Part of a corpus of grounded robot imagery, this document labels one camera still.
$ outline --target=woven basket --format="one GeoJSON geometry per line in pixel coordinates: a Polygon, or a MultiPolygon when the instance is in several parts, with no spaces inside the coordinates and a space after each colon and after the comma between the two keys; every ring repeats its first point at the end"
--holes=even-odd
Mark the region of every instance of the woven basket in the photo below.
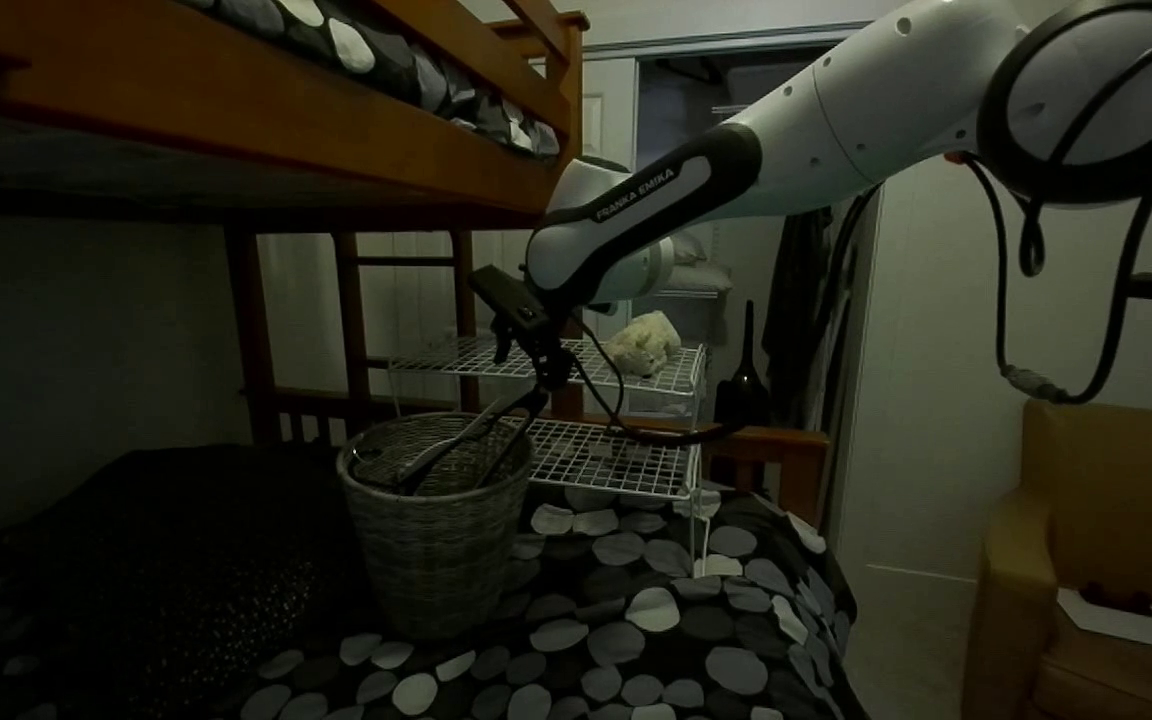
{"type": "Polygon", "coordinates": [[[509,583],[531,462],[515,424],[499,420],[483,439],[452,448],[428,467],[419,491],[390,491],[404,462],[462,424],[469,417],[456,412],[398,417],[361,434],[337,456],[374,609],[408,640],[472,633],[497,612],[509,583]]]}

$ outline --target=shelf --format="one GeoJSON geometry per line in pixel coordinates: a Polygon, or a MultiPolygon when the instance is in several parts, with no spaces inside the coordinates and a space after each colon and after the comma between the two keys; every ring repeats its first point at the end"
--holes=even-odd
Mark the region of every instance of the shelf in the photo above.
{"type": "Polygon", "coordinates": [[[629,436],[608,436],[605,424],[531,424],[531,484],[689,499],[695,471],[699,448],[634,446],[629,436]]]}
{"type": "MultiPolygon", "coordinates": [[[[583,363],[588,380],[598,390],[616,390],[616,373],[605,363],[593,339],[566,339],[575,359],[583,363]]],[[[461,336],[425,353],[430,359],[398,359],[404,373],[443,373],[443,376],[481,376],[481,380],[526,380],[531,359],[510,350],[504,363],[497,363],[497,339],[489,336],[461,336]]],[[[665,373],[651,380],[625,376],[625,393],[651,393],[651,398],[695,398],[705,384],[705,350],[689,345],[665,373]]]]}

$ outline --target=metal dish rack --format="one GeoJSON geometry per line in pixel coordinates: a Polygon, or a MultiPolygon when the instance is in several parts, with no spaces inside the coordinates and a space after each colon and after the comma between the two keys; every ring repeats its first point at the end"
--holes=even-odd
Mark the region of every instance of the metal dish rack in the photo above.
{"type": "MultiPolygon", "coordinates": [[[[593,339],[566,339],[588,380],[608,398],[616,376],[593,339]]],[[[456,336],[404,359],[404,373],[439,373],[439,376],[475,376],[475,380],[531,380],[524,353],[509,353],[497,363],[497,339],[456,336]]],[[[629,409],[643,398],[683,405],[690,417],[705,393],[705,350],[681,350],[681,356],[651,380],[625,376],[629,409]]],[[[699,481],[699,448],[658,448],[634,446],[608,434],[605,424],[583,420],[534,420],[531,424],[531,484],[565,484],[588,491],[643,498],[643,499],[689,499],[699,481]]]]}

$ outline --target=bedding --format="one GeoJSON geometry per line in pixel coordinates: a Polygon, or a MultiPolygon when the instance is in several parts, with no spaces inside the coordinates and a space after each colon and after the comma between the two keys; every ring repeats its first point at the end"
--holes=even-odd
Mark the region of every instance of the bedding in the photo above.
{"type": "Polygon", "coordinates": [[[326,488],[285,453],[136,453],[0,533],[0,717],[864,717],[854,602],[754,498],[695,537],[531,484],[497,618],[408,643],[326,488]]]}
{"type": "Polygon", "coordinates": [[[509,101],[475,87],[456,64],[437,62],[385,17],[365,4],[331,0],[183,0],[231,29],[270,41],[295,56],[337,68],[374,94],[408,101],[452,124],[475,127],[504,148],[554,158],[560,142],[546,124],[526,120],[509,101]]]}

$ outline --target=pillow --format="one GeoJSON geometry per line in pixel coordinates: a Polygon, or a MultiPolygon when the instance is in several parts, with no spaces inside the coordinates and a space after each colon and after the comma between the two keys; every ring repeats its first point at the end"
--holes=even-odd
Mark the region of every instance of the pillow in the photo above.
{"type": "Polygon", "coordinates": [[[68,630],[86,717],[178,717],[212,704],[302,630],[365,609],[337,477],[268,448],[131,453],[5,551],[68,630]]]}

